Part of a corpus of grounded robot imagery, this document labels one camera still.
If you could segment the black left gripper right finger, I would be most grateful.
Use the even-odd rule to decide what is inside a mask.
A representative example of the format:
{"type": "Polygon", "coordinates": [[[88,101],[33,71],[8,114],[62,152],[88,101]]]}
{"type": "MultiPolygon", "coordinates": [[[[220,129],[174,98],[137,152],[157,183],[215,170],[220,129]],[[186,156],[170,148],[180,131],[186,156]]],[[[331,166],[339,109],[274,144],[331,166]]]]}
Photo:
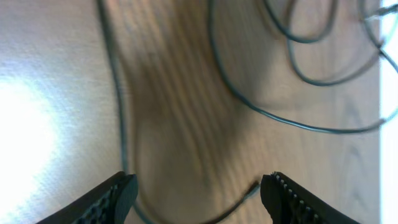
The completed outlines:
{"type": "Polygon", "coordinates": [[[358,224],[281,172],[263,175],[260,193],[273,223],[358,224]]]}

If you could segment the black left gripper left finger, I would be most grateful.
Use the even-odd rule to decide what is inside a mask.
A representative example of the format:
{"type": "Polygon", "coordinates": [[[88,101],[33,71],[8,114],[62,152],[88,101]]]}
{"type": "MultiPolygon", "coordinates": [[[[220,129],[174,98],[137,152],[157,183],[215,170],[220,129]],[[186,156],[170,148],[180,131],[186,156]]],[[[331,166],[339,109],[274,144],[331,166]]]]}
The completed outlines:
{"type": "Polygon", "coordinates": [[[137,195],[136,175],[120,171],[38,224],[124,223],[137,195]]]}

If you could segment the black USB cable blue plug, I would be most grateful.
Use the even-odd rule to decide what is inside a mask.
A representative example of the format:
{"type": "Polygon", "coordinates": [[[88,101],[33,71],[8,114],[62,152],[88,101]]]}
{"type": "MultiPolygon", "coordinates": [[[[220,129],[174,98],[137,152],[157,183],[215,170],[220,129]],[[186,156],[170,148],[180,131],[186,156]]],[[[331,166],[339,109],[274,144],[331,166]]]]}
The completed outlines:
{"type": "MultiPolygon", "coordinates": [[[[120,136],[120,149],[121,149],[121,162],[124,172],[128,171],[127,162],[127,132],[126,122],[124,118],[124,99],[121,91],[121,81],[119,78],[119,70],[116,60],[116,41],[113,37],[113,28],[107,12],[106,3],[104,0],[96,0],[96,7],[98,11],[98,20],[103,35],[103,42],[106,51],[106,56],[109,62],[109,68],[111,70],[111,76],[114,83],[116,104],[117,104],[117,115],[119,124],[119,136],[120,136]]],[[[235,212],[247,199],[256,194],[260,189],[260,183],[258,180],[254,180],[250,187],[240,196],[240,198],[231,206],[229,209],[217,215],[214,218],[203,221],[205,224],[216,224],[221,223],[228,218],[233,212],[235,212]]]]}

